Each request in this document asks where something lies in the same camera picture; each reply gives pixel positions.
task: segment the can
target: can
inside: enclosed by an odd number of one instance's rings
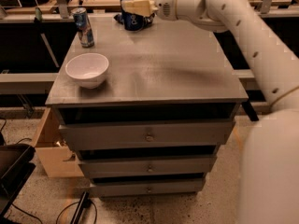
[[[88,19],[87,11],[84,7],[78,7],[71,11],[75,24],[78,29],[78,37],[83,48],[94,45],[93,30]]]
[[[125,12],[121,7],[121,16],[124,29],[128,31],[138,31],[144,27],[143,16]]]

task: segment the white bowl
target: white bowl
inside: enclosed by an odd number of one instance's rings
[[[93,89],[106,79],[108,66],[107,57],[98,53],[85,53],[70,60],[65,72],[80,87]]]

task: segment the wooden drawer front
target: wooden drawer front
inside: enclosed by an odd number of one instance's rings
[[[224,144],[234,124],[227,122],[175,124],[75,124],[60,132],[72,150]]]
[[[151,195],[161,193],[183,193],[197,192],[202,189],[205,184],[204,178],[178,180],[178,181],[162,181],[149,183],[116,183],[108,185],[91,186],[91,193],[99,197],[116,197],[130,195]]]
[[[173,175],[207,173],[211,171],[216,157],[165,160],[130,161],[80,161],[79,167],[88,178],[132,176],[132,175]]]

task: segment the brown floor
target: brown floor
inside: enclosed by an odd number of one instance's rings
[[[3,135],[9,144],[23,138],[32,138],[43,108],[26,118],[21,108],[0,108],[0,117],[7,119]],[[218,153],[218,159],[206,177],[202,191],[195,194],[157,195],[146,197],[121,197],[100,200],[92,197],[97,209],[99,224],[232,224],[236,223],[236,206],[239,177],[239,161],[243,143],[253,122],[246,116],[237,116],[236,125],[226,145]],[[37,156],[36,168],[15,204],[39,217],[43,223],[56,223],[57,216],[71,203],[77,202],[81,193],[89,187],[89,181],[80,178],[48,178]],[[67,209],[58,223],[70,223],[76,206]],[[86,209],[80,223],[93,223],[93,206]],[[39,223],[16,208],[6,214],[10,220],[20,223]]]

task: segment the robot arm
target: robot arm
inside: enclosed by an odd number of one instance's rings
[[[203,29],[230,30],[273,113],[256,123],[241,164],[238,224],[299,223],[299,61],[252,9],[248,0],[150,0],[165,20]]]

